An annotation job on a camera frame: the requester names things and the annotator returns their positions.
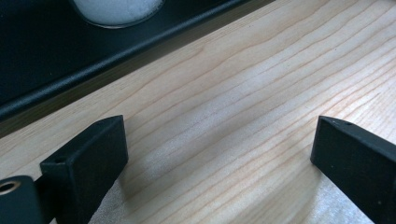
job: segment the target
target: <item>white container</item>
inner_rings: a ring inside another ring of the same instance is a hole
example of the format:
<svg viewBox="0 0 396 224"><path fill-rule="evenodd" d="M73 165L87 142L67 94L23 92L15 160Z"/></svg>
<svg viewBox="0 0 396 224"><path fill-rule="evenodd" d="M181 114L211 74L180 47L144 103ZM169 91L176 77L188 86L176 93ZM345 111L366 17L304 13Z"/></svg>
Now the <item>white container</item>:
<svg viewBox="0 0 396 224"><path fill-rule="evenodd" d="M164 0L70 0L89 23L122 28L150 18Z"/></svg>

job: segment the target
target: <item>wooden board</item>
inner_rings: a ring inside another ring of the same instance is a hole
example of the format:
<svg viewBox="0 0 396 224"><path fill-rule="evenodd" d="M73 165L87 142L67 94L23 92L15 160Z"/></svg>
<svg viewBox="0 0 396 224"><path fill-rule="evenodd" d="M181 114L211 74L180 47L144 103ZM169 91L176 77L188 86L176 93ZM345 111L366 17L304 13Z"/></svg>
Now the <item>wooden board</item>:
<svg viewBox="0 0 396 224"><path fill-rule="evenodd" d="M318 115L396 143L395 5L275 1L3 137L0 178L122 114L129 164L92 223L370 223L309 156Z"/></svg>

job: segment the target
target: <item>screw hole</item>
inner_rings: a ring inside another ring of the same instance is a hole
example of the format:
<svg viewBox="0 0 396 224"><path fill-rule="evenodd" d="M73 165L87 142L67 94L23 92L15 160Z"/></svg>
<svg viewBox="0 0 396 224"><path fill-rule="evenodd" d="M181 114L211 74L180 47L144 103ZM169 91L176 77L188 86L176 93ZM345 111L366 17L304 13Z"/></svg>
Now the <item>screw hole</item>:
<svg viewBox="0 0 396 224"><path fill-rule="evenodd" d="M60 157L60 158L55 159L55 163L57 163L57 164L64 163L65 161L66 161L65 157Z"/></svg>
<svg viewBox="0 0 396 224"><path fill-rule="evenodd" d="M8 194L20 186L21 182L19 181L8 181L0 185L0 195Z"/></svg>

